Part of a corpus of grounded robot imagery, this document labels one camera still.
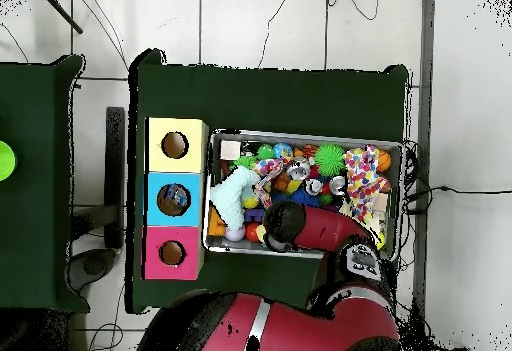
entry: pink box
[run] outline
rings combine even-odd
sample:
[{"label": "pink box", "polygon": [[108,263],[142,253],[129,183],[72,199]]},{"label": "pink box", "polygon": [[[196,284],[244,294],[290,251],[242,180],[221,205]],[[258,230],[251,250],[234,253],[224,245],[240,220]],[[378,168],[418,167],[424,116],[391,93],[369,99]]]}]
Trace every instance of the pink box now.
[{"label": "pink box", "polygon": [[[177,266],[160,259],[160,248],[167,241],[176,241],[185,250],[183,261]],[[144,279],[197,279],[203,265],[204,249],[201,230],[196,226],[148,226],[146,236],[146,264]]]}]

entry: shape sorter box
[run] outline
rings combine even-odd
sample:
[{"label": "shape sorter box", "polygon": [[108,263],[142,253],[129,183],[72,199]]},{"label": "shape sorter box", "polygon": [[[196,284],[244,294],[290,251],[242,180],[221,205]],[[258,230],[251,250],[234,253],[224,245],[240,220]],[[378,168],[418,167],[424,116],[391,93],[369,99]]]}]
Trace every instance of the shape sorter box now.
[{"label": "shape sorter box", "polygon": [[[144,279],[197,279],[204,260],[201,228],[148,226],[145,241]],[[166,264],[161,258],[161,249],[168,242],[178,243],[182,247],[184,256],[178,265]]]},{"label": "shape sorter box", "polygon": [[[196,226],[203,221],[203,173],[156,173],[148,174],[147,226]],[[190,204],[178,216],[168,216],[160,211],[157,196],[166,185],[178,184],[188,191]]]},{"label": "shape sorter box", "polygon": [[[185,152],[171,158],[164,151],[168,134],[180,134]],[[208,126],[199,119],[148,118],[149,171],[201,173],[205,167]]]}]

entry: circular hole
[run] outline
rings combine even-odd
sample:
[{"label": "circular hole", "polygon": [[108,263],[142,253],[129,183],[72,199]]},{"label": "circular hole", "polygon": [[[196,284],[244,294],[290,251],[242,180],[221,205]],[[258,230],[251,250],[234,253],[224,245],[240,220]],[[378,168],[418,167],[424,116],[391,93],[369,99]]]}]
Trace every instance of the circular hole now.
[{"label": "circular hole", "polygon": [[185,259],[185,248],[178,241],[167,241],[158,250],[160,260],[169,266],[178,266]]},{"label": "circular hole", "polygon": [[179,159],[188,151],[188,141],[181,132],[169,132],[162,139],[162,151],[169,157]]},{"label": "circular hole", "polygon": [[156,204],[167,216],[182,216],[190,207],[190,192],[179,183],[164,185],[158,191]]}]

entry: blue box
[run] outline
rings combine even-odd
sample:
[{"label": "blue box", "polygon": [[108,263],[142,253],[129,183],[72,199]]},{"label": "blue box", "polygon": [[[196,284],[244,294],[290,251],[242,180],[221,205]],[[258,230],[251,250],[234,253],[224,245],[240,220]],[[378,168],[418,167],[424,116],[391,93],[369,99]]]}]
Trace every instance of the blue box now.
[{"label": "blue box", "polygon": [[[148,174],[148,226],[201,226],[202,173],[149,173]],[[157,195],[165,185],[180,184],[190,195],[190,205],[180,216],[168,216],[160,211]]]}]

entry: green object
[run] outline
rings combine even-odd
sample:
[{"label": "green object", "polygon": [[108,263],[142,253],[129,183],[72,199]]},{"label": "green object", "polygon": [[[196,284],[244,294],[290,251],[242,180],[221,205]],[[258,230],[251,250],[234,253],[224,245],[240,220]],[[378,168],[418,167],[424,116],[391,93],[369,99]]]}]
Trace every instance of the green object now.
[{"label": "green object", "polygon": [[268,158],[274,158],[274,149],[272,145],[263,144],[258,148],[258,158],[260,160],[266,160]]},{"label": "green object", "polygon": [[16,167],[14,151],[5,142],[0,141],[0,181],[11,176]]},{"label": "green object", "polygon": [[[402,141],[408,79],[404,66],[394,66],[386,73],[286,71],[162,66],[161,60],[160,51],[153,50],[138,66],[138,105],[131,104],[129,113],[130,118],[137,119],[137,140],[129,143],[138,155],[135,157],[135,184],[143,183],[144,157],[139,155],[144,154],[144,119],[147,116],[202,119],[210,131],[246,129]],[[325,122],[323,116],[311,115],[318,112],[318,107],[336,107],[329,110],[329,122]],[[347,118],[357,112],[379,121],[347,122]],[[134,222],[131,224],[135,225],[135,236],[131,245],[130,240],[127,244],[127,266],[131,263],[127,267],[127,278],[133,279],[126,285],[135,311],[142,312],[148,306],[169,306],[185,292],[201,288],[264,295],[305,307],[320,264],[317,259],[207,251],[195,281],[142,280],[140,247],[144,195],[142,185],[135,186],[128,190],[128,195],[135,193],[135,210],[128,212],[128,224]]]},{"label": "green object", "polygon": [[238,160],[233,162],[233,165],[229,166],[229,170],[234,170],[236,166],[244,166],[248,169],[252,169],[252,167],[258,162],[258,159],[253,155],[241,155]]},{"label": "green object", "polygon": [[318,199],[320,200],[320,204],[327,205],[332,203],[332,195],[331,194],[321,194]]},{"label": "green object", "polygon": [[82,56],[0,64],[0,136],[16,151],[0,182],[0,307],[88,312],[66,282],[71,216],[70,91]]},{"label": "green object", "polygon": [[335,144],[322,144],[315,152],[315,164],[322,176],[337,176],[345,170],[343,148]]}]

